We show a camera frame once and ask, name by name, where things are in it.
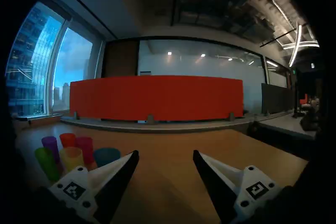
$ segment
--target yellow cup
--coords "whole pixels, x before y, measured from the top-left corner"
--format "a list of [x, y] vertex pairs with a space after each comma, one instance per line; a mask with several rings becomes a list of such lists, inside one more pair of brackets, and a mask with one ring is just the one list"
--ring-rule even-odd
[[76, 147], [67, 147], [60, 150], [60, 158], [66, 166], [67, 172], [72, 171], [77, 166], [84, 166], [83, 153]]

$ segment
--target orange partition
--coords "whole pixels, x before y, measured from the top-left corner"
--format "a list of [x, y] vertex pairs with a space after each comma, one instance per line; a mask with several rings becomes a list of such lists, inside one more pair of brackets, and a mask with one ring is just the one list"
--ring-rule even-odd
[[308, 102], [308, 95], [305, 94], [304, 99], [300, 99], [300, 104], [303, 105], [303, 104], [306, 104], [307, 102]]
[[189, 121], [243, 116], [243, 81], [200, 76], [121, 76], [72, 82], [70, 112], [115, 120]]

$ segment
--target glass wall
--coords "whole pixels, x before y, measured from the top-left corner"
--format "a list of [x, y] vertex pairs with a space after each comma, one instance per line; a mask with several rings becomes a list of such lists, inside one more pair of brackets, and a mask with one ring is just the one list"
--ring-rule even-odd
[[289, 83], [289, 70], [266, 58], [267, 70], [268, 70], [268, 78], [269, 83], [271, 85], [279, 86], [279, 87], [288, 87], [290, 88]]
[[48, 62], [64, 19], [37, 3], [14, 41], [6, 69], [11, 113], [45, 114], [45, 80]]
[[94, 78], [101, 44], [99, 35], [74, 18], [66, 20], [38, 2], [23, 22], [7, 63], [10, 112], [26, 117], [68, 110], [70, 83]]
[[252, 53], [207, 42], [143, 40], [139, 47], [138, 75], [140, 72], [241, 79], [244, 109], [261, 113], [261, 83], [265, 83], [265, 72], [262, 58]]

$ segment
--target plastic cup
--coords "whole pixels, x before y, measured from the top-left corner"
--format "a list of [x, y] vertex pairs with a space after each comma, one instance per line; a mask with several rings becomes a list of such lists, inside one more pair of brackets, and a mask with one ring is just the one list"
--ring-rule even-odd
[[93, 158], [93, 143], [90, 137], [76, 137], [76, 147], [83, 151], [83, 158], [85, 164], [94, 162]]
[[58, 154], [56, 137], [44, 137], [42, 138], [43, 147], [51, 150], [55, 163], [60, 162], [60, 155]]
[[62, 142], [63, 148], [76, 147], [76, 135], [73, 133], [60, 134], [60, 141]]
[[45, 147], [38, 148], [35, 150], [35, 157], [50, 181], [56, 182], [60, 179], [60, 174], [50, 149]]
[[118, 160], [121, 156], [120, 151], [115, 148], [102, 148], [93, 153], [94, 159], [98, 167], [102, 167], [108, 163]]
[[60, 158], [68, 172], [77, 166], [84, 166], [83, 155], [80, 148], [67, 147], [60, 150]]

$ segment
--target red cup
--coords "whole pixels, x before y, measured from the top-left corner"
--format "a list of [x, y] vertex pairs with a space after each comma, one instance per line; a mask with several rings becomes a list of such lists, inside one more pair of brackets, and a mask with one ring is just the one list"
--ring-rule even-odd
[[94, 162], [92, 138], [76, 137], [76, 147], [80, 148], [83, 152], [84, 164], [91, 164]]
[[60, 141], [62, 142], [63, 148], [76, 147], [76, 135], [73, 133], [60, 134]]

